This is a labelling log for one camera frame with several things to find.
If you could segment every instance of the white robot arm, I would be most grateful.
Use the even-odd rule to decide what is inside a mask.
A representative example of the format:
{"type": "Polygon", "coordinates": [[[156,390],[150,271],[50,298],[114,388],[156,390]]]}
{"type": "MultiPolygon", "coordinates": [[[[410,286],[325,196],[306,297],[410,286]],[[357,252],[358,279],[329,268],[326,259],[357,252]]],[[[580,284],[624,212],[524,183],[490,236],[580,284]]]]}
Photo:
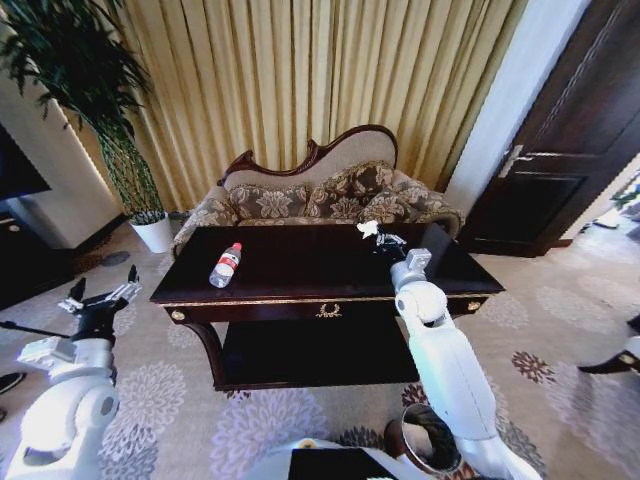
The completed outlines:
{"type": "Polygon", "coordinates": [[[7,479],[100,478],[98,452],[118,410],[111,353],[114,315],[140,290],[135,267],[113,292],[82,300],[84,279],[60,306],[79,320],[71,339],[49,337],[25,346],[18,361],[49,371],[52,386],[29,407],[7,479]]]}
{"type": "Polygon", "coordinates": [[[396,308],[409,332],[409,350],[433,411],[447,424],[458,450],[480,474],[492,478],[540,479],[496,430],[496,401],[471,344],[453,323],[447,297],[427,282],[431,254],[409,251],[391,268],[396,308]]]}

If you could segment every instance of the white wall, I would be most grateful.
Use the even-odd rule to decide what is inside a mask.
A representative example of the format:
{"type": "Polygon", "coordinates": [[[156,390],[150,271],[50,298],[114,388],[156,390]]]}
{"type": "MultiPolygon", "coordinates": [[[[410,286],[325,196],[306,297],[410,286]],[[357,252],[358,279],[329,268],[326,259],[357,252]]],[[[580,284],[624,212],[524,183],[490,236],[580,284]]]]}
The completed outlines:
{"type": "Polygon", "coordinates": [[[67,119],[60,107],[51,103],[42,120],[34,104],[41,92],[28,83],[22,98],[6,73],[0,74],[0,123],[51,187],[8,204],[52,247],[75,248],[120,209],[73,129],[63,129],[67,119]]]}
{"type": "Polygon", "coordinates": [[[589,0],[529,0],[445,197],[468,214],[500,164],[589,0]]]}

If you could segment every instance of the dark wooden table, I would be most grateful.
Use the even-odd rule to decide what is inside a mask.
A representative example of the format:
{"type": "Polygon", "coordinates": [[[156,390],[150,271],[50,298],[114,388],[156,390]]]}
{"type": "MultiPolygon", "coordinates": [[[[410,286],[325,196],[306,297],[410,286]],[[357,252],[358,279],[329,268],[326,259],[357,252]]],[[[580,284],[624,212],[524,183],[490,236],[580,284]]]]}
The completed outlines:
{"type": "MultiPolygon", "coordinates": [[[[385,225],[426,247],[425,273],[453,316],[474,313],[502,286],[431,224],[385,225]]],[[[208,227],[195,231],[151,301],[202,340],[216,390],[412,382],[389,269],[355,225],[208,227]],[[209,284],[222,251],[242,243],[224,289],[209,284]],[[228,322],[224,346],[212,327],[228,322]]]]}

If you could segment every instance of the plastic bottle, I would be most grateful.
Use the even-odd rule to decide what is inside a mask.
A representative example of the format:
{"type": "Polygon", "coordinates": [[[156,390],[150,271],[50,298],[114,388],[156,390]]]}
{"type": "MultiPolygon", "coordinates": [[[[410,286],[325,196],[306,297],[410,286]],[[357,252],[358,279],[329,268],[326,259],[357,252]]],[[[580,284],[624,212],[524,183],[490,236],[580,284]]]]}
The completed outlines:
{"type": "Polygon", "coordinates": [[[224,251],[209,275],[211,285],[218,288],[229,285],[233,272],[236,271],[238,263],[240,263],[240,250],[242,250],[242,244],[234,243],[224,251]]]}

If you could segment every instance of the floral patterned carpet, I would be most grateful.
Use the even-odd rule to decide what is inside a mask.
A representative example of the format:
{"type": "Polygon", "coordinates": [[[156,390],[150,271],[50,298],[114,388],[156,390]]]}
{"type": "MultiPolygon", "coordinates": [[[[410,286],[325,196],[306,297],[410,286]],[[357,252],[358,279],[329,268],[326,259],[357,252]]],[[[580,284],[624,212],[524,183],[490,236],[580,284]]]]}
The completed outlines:
{"type": "MultiPolygon", "coordinates": [[[[640,312],[640,245],[624,233],[633,226],[592,227],[571,247],[536,259],[477,256],[507,291],[456,323],[490,379],[503,438],[546,478],[640,476],[640,377],[575,368],[609,358],[632,334],[625,322],[640,312]]],[[[426,399],[418,384],[215,392],[199,340],[148,302],[168,256],[150,254],[123,225],[76,268],[86,272],[88,294],[102,293],[124,281],[131,263],[144,288],[116,319],[121,408],[100,454],[105,479],[241,478],[269,449],[304,436],[381,447],[387,422],[426,399]]],[[[68,289],[0,318],[71,332],[73,318],[55,306],[68,289]]],[[[0,330],[0,374],[22,370],[14,359],[37,338],[0,330]]],[[[45,375],[32,371],[0,396],[8,411],[0,423],[0,477],[24,411],[46,388],[45,375]]],[[[448,478],[472,476],[463,464],[448,478]]]]}

